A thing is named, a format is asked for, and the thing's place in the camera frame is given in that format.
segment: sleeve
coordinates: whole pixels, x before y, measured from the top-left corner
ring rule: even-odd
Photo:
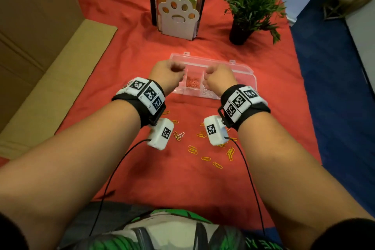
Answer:
[[[311,246],[322,249],[370,249],[375,237],[375,221],[348,219],[327,229]]]
[[[0,248],[28,250],[26,238],[21,230],[5,215],[0,213]]]

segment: plastic box compartment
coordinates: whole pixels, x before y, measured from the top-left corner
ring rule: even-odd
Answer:
[[[183,62],[186,65],[184,79],[180,82],[180,85],[173,91],[173,93],[220,99],[220,97],[214,92],[207,90],[203,85],[203,77],[206,68],[219,63],[226,64],[232,69],[239,84],[250,85],[256,91],[258,90],[254,72],[247,65],[236,64],[236,61],[234,60],[225,62],[209,58],[200,58],[198,56],[191,56],[188,52],[183,54],[172,53],[170,59]]]

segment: fist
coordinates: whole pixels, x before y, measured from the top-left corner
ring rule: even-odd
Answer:
[[[181,62],[166,60],[159,61],[152,68],[148,79],[156,81],[164,91],[165,96],[179,85],[185,75],[185,64]]]
[[[210,66],[204,74],[203,85],[221,97],[223,93],[233,85],[238,84],[232,70],[225,64]]]

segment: wristband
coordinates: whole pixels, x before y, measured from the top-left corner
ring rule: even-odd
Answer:
[[[120,89],[112,98],[129,102],[141,118],[141,128],[157,124],[165,110],[165,96],[162,87],[155,81],[136,77]]]
[[[233,85],[221,96],[221,107],[218,109],[223,123],[228,128],[238,131],[240,125],[250,116],[259,112],[271,113],[267,102],[251,86]]]

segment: white paw-shaped bookend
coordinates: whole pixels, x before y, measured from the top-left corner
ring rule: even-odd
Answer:
[[[182,39],[193,40],[195,23],[199,12],[189,0],[166,0],[158,6],[162,16],[162,33]]]

